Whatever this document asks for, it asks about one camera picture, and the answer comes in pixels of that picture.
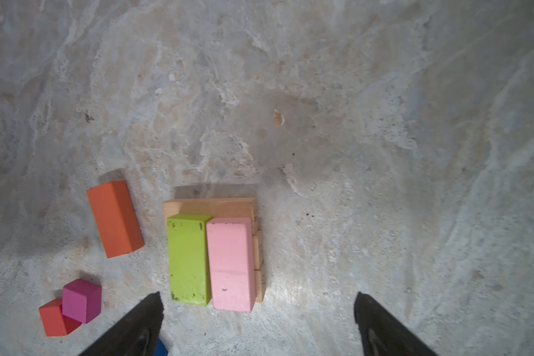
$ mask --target dirt spot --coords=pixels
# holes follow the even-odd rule
[[[474,281],[484,279],[484,276],[481,274],[481,271],[479,271],[478,269],[475,269],[473,272],[471,272],[471,277],[473,278]]]
[[[281,127],[285,124],[285,117],[277,109],[273,109],[273,121],[276,127]]]
[[[87,235],[84,235],[83,236],[83,253],[84,254],[87,254],[89,252],[89,250],[91,249],[91,238],[88,237]]]
[[[490,288],[492,290],[494,290],[495,292],[500,292],[501,290],[503,290],[505,287],[501,286],[500,284],[494,284],[492,286],[490,286]]]
[[[406,7],[405,10],[401,12],[401,14],[398,16],[398,21],[407,21],[415,18],[419,15],[419,10],[421,9],[421,5],[418,2],[414,2],[413,4]]]
[[[69,182],[69,179],[68,179],[67,175],[66,174],[62,174],[61,175],[61,180],[60,180],[59,185],[58,185],[59,189],[66,189],[68,182]]]
[[[95,119],[91,115],[89,115],[88,112],[85,112],[85,120],[89,124],[91,121],[94,121]]]
[[[267,130],[265,129],[257,130],[257,137],[259,137],[260,139],[264,139],[265,137],[267,137]]]

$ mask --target cube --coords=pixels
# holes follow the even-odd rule
[[[39,310],[46,336],[69,335],[81,325],[77,320],[63,316],[61,298],[43,304]]]
[[[176,214],[248,217],[251,219],[253,234],[256,234],[259,229],[257,198],[198,198],[165,201],[164,220]]]
[[[255,304],[251,219],[219,217],[206,229],[214,308],[250,312]]]
[[[167,220],[170,291],[175,301],[207,305],[209,283],[206,223],[209,215],[176,214]]]
[[[87,324],[101,313],[101,286],[77,279],[63,287],[63,315]]]
[[[144,246],[125,181],[108,182],[89,189],[87,197],[107,258],[125,255]]]

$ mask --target pink block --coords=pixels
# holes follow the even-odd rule
[[[62,314],[84,324],[101,313],[101,286],[81,279],[63,287]]]
[[[249,312],[255,304],[249,217],[218,217],[206,224],[214,308]]]

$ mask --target green block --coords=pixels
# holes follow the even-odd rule
[[[212,298],[209,281],[206,223],[209,215],[176,214],[166,220],[170,290],[175,301],[207,305]]]

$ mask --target orange block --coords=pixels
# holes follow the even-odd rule
[[[46,336],[65,336],[77,329],[80,322],[61,314],[61,298],[40,307],[40,317]]]
[[[144,246],[125,181],[114,181],[87,190],[91,210],[108,258]]]

